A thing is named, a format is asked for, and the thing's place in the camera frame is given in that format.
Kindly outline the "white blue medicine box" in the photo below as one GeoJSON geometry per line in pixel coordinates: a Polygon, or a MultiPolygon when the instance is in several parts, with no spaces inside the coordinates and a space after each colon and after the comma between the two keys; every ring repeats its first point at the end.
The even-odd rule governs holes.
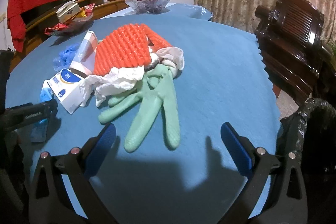
{"type": "Polygon", "coordinates": [[[69,114],[73,114],[81,105],[83,96],[80,85],[84,79],[69,69],[62,69],[47,81],[49,87],[69,114]]]}

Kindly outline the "white plastic bag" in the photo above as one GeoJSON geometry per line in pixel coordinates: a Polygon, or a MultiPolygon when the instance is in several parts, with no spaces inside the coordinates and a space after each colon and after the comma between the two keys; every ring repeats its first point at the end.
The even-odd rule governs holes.
{"type": "Polygon", "coordinates": [[[147,67],[111,68],[104,76],[89,75],[80,81],[79,90],[82,96],[81,107],[86,106],[91,95],[96,98],[96,107],[99,107],[108,96],[116,96],[132,90],[138,81],[143,79],[146,72],[152,71],[159,65],[166,65],[173,77],[185,67],[183,50],[178,47],[166,47],[157,51],[150,50],[152,59],[147,67]]]}

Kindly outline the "blue plastic bag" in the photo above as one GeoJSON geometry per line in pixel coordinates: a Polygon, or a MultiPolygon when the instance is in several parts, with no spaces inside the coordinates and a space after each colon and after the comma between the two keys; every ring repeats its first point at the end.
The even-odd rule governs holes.
{"type": "Polygon", "coordinates": [[[79,43],[75,43],[68,46],[65,50],[59,52],[58,56],[55,57],[52,61],[54,71],[59,72],[62,69],[68,69],[75,57],[77,50],[79,49],[79,46],[79,43]]]}

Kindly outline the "green rubber glove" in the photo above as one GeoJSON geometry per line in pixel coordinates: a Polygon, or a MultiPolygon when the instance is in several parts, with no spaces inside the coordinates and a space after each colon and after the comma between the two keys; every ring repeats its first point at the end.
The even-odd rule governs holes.
{"type": "Polygon", "coordinates": [[[181,142],[181,134],[171,67],[158,64],[145,72],[133,89],[109,99],[109,109],[103,111],[98,120],[101,124],[107,124],[137,103],[140,104],[139,111],[125,137],[124,149],[132,153],[140,147],[161,110],[165,114],[167,146],[176,149],[181,142]]]}

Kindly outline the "orange foam fruit net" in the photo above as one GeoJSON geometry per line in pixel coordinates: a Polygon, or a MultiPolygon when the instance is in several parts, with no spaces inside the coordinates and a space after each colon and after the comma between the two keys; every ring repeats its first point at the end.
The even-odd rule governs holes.
{"type": "Polygon", "coordinates": [[[126,24],[111,32],[96,47],[93,74],[104,76],[112,68],[135,68],[151,63],[150,51],[171,44],[145,24],[126,24]]]}

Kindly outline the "black lined trash bin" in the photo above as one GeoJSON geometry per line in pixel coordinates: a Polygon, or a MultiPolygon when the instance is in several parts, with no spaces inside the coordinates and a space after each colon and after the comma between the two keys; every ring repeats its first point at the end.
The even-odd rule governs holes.
{"type": "Polygon", "coordinates": [[[323,99],[310,98],[280,122],[277,153],[295,153],[307,188],[334,188],[335,108],[323,99]]]}

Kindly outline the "blue table cloth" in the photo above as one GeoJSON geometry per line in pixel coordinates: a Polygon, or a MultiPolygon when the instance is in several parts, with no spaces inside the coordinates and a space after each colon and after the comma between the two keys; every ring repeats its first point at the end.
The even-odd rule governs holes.
{"type": "Polygon", "coordinates": [[[130,23],[146,24],[184,52],[174,80],[181,143],[167,146],[161,110],[128,153],[123,143],[139,109],[133,106],[113,121],[116,139],[90,184],[119,223],[216,223],[245,184],[221,140],[222,124],[268,152],[281,127],[256,39],[180,12],[99,19],[87,30],[103,39],[130,23]]]}

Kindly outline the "wooden sideboard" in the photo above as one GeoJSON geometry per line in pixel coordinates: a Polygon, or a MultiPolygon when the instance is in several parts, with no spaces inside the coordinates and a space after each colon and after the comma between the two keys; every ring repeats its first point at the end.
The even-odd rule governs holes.
{"type": "MultiPolygon", "coordinates": [[[[115,0],[112,2],[106,2],[105,0],[76,0],[76,2],[80,7],[95,3],[95,7],[93,8],[93,20],[101,19],[104,16],[113,14],[117,11],[124,11],[129,7],[125,3],[125,0],[115,0]]],[[[61,5],[53,7],[26,25],[26,33],[23,40],[23,51],[14,53],[10,64],[10,72],[12,72],[13,69],[30,52],[32,52],[37,46],[41,45],[41,43],[48,38],[48,36],[44,33],[45,28],[52,27],[59,22],[56,17],[56,10],[60,6],[61,5]]]]}

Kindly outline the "glass snack bowl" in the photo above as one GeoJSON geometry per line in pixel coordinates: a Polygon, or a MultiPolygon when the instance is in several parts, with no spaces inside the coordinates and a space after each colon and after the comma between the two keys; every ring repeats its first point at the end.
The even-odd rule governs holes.
{"type": "Polygon", "coordinates": [[[90,16],[83,18],[75,18],[70,24],[58,23],[54,27],[45,28],[45,35],[48,36],[64,36],[73,34],[81,30],[86,24],[88,24],[93,18],[93,13],[90,16]]]}

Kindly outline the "white gold small box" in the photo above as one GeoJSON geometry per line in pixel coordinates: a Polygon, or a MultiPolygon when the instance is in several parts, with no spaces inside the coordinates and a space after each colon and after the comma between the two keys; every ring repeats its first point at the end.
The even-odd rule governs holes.
{"type": "Polygon", "coordinates": [[[66,2],[64,5],[58,8],[58,10],[56,11],[56,16],[60,23],[65,23],[79,12],[79,4],[76,1],[72,0],[66,2]]]}

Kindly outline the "red snack packets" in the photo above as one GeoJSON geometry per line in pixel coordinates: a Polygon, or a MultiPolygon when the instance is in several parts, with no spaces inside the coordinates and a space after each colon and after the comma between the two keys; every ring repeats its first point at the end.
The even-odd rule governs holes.
{"type": "Polygon", "coordinates": [[[70,22],[72,20],[74,20],[75,18],[83,18],[83,17],[87,17],[90,16],[90,14],[93,13],[93,9],[95,7],[96,3],[91,3],[89,5],[86,5],[84,7],[80,8],[80,12],[78,14],[76,14],[75,16],[73,16],[72,18],[70,18],[68,21],[66,21],[65,23],[61,23],[61,24],[70,24],[70,22]]]}

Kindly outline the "green potted plant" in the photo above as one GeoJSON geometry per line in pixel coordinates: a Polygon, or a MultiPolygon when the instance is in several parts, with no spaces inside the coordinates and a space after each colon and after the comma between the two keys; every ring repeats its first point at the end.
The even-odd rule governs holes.
{"type": "Polygon", "coordinates": [[[333,41],[333,40],[329,40],[329,41],[327,42],[327,45],[328,45],[329,48],[331,49],[331,51],[332,51],[332,55],[333,55],[333,56],[336,56],[336,42],[333,41]]]}

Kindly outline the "glass fruit bowl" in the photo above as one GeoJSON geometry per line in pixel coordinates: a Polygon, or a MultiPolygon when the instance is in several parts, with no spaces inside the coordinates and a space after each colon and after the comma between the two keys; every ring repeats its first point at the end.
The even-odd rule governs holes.
{"type": "Polygon", "coordinates": [[[136,14],[161,14],[167,12],[171,0],[125,0],[136,14]]]}

